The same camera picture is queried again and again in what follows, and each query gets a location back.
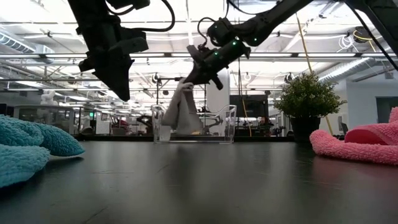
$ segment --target white pillar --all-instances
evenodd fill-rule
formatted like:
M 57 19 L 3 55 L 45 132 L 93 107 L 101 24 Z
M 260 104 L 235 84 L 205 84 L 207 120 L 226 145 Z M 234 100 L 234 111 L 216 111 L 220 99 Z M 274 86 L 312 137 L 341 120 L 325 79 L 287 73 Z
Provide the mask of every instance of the white pillar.
M 217 89 L 217 86 L 210 81 L 210 85 L 206 86 L 207 95 L 206 95 L 206 104 L 208 109 L 212 113 L 217 113 L 221 111 L 225 106 L 229 105 L 229 94 L 230 94 L 230 80 L 229 80 L 229 71 L 224 68 L 218 72 L 218 78 L 220 82 L 223 84 L 224 88 L 222 90 Z M 225 116 L 222 116 L 223 127 L 225 126 Z M 206 122 L 206 125 L 213 123 L 212 121 Z M 224 136 L 225 133 L 222 131 L 223 128 L 212 127 L 210 128 L 210 132 L 218 132 L 220 136 Z

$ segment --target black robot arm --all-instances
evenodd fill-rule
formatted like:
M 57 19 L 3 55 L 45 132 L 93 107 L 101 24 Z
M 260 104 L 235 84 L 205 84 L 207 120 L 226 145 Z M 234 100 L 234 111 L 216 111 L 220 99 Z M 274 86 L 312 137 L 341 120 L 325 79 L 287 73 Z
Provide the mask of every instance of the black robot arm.
M 228 68 L 228 65 L 245 55 L 249 58 L 249 46 L 263 43 L 271 32 L 290 16 L 301 10 L 312 0 L 282 0 L 272 9 L 256 14 L 242 24 L 232 25 L 227 18 L 220 18 L 211 25 L 207 34 L 213 45 L 212 49 L 199 45 L 188 46 L 187 49 L 194 59 L 194 69 L 185 82 L 193 84 L 209 83 L 210 80 L 219 83 L 217 73 Z M 392 0 L 346 0 L 352 9 L 363 11 L 384 37 L 392 50 L 398 54 L 398 8 Z

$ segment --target pink towel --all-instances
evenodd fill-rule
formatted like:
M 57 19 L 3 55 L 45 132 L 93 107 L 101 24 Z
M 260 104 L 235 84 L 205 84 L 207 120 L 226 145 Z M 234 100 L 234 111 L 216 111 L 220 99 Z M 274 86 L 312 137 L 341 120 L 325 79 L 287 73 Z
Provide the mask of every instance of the pink towel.
M 314 131 L 310 140 L 318 155 L 398 165 L 398 108 L 393 108 L 388 124 L 371 124 L 349 131 L 345 142 L 326 131 Z

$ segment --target desk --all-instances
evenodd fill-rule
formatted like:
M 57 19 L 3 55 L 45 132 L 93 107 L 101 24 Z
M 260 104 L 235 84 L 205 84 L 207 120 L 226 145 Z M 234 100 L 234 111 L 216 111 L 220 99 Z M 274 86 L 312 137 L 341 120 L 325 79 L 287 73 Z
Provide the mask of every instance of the desk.
M 398 223 L 398 168 L 293 142 L 83 142 L 0 191 L 1 223 Z

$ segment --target transparent plastic bin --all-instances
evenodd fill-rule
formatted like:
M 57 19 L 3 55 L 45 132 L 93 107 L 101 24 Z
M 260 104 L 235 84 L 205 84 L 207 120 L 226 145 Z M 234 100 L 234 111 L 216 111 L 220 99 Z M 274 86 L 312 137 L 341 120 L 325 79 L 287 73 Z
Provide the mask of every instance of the transparent plastic bin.
M 14 117 L 23 121 L 49 124 L 58 127 L 69 134 L 73 134 L 72 108 L 48 105 L 24 105 L 14 107 Z
M 178 135 L 170 126 L 162 125 L 166 109 L 161 105 L 151 106 L 155 143 L 170 142 L 212 142 L 233 143 L 236 123 L 236 106 L 225 106 L 217 113 L 198 113 L 203 123 L 202 132 Z

